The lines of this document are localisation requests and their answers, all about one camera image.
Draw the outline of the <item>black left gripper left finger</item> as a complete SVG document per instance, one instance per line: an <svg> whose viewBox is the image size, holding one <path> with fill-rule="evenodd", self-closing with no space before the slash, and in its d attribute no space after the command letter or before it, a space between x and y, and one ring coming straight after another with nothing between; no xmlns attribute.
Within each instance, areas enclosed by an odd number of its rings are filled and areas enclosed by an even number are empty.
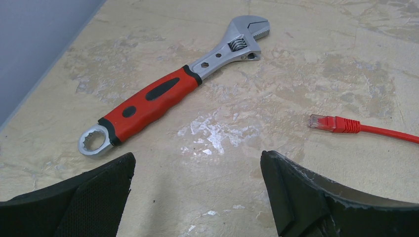
<svg viewBox="0 0 419 237"><path fill-rule="evenodd" d="M136 160L126 153L91 171L0 203L2 237L114 237Z"/></svg>

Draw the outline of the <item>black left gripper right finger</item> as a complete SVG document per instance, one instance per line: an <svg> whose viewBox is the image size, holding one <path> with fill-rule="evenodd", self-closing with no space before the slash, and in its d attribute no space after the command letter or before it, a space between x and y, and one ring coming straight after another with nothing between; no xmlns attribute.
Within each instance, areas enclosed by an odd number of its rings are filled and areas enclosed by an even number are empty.
<svg viewBox="0 0 419 237"><path fill-rule="evenodd" d="M419 206L365 193L263 151L262 176L281 237L416 237Z"/></svg>

